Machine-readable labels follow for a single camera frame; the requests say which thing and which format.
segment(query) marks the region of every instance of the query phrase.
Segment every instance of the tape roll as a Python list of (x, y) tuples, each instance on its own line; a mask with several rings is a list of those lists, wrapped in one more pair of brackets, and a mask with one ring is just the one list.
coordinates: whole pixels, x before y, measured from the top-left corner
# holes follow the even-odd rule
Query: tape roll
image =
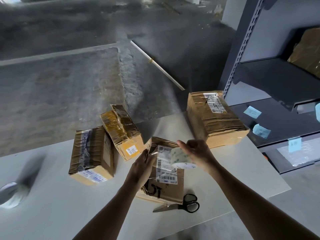
[(191, 158), (185, 154), (181, 148), (173, 148), (171, 150), (170, 163), (173, 167), (180, 169), (192, 169), (197, 166), (192, 162)]
[(0, 207), (11, 209), (19, 205), (28, 195), (29, 188), (23, 184), (11, 182), (0, 189)]

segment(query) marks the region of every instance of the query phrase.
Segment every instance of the package on shelf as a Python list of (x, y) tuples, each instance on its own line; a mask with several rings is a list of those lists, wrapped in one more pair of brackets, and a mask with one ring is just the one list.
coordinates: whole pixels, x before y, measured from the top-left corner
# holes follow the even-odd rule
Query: package on shelf
[(148, 181), (136, 194), (136, 197), (163, 204), (182, 204), (184, 196), (184, 170), (170, 168), (170, 159), (161, 159), (161, 151), (178, 147), (174, 142), (152, 137), (147, 143), (149, 156), (157, 157), (152, 166)]
[(239, 143), (249, 129), (222, 97), (222, 91), (189, 93), (187, 115), (197, 139), (209, 148)]
[(320, 28), (307, 29), (288, 61), (320, 78)]
[(111, 107), (112, 110), (103, 113), (100, 118), (120, 155), (130, 160), (145, 149), (141, 133), (122, 105)]
[(103, 126), (76, 131), (69, 175), (85, 185), (114, 177), (111, 140)]

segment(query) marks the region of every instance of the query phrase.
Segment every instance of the person's right hand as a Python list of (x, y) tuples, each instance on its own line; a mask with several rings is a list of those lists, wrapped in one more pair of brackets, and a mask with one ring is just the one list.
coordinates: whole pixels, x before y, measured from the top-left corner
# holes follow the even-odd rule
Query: person's right hand
[(177, 143), (182, 151), (207, 173), (219, 165), (204, 140), (188, 140), (187, 143), (178, 140)]

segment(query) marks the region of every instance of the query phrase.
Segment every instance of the white table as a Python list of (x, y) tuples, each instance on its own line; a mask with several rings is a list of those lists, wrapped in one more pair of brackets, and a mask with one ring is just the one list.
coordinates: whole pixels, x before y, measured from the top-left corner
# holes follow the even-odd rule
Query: white table
[[(193, 138), (185, 114), (174, 114), (138, 124), (141, 132), (176, 141)], [(29, 196), (19, 206), (0, 209), (2, 240), (71, 240), (115, 195), (134, 159), (118, 158), (115, 177), (94, 186), (85, 186), (68, 176), (73, 140), (0, 158), (0, 185), (16, 181), (28, 162), (43, 158)], [(239, 144), (211, 150), (235, 177), (265, 198), (290, 187), (245, 137)], [(200, 209), (152, 213), (157, 203), (134, 199), (118, 239), (158, 239), (233, 211), (217, 183), (201, 169), (185, 171), (185, 191), (198, 196)]]

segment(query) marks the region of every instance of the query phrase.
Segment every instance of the sticky note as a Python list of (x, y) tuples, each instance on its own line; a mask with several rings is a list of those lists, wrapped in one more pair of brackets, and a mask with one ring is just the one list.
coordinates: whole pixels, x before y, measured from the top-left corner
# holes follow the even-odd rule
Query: sticky note
[(295, 152), (295, 151), (301, 150), (301, 144), (302, 144), (301, 137), (288, 139), (288, 142), (289, 142), (289, 147), (288, 147), (289, 152)]
[(320, 103), (315, 106), (315, 117), (320, 122)]
[(261, 115), (261, 112), (258, 109), (255, 109), (254, 107), (249, 106), (244, 113), (246, 115), (251, 116), (252, 118), (256, 119), (259, 117), (259, 115)]
[(271, 130), (266, 129), (259, 124), (256, 124), (254, 126), (254, 128), (252, 129), (252, 132), (257, 136), (261, 136), (264, 139), (266, 139), (268, 137), (268, 135), (270, 134)]

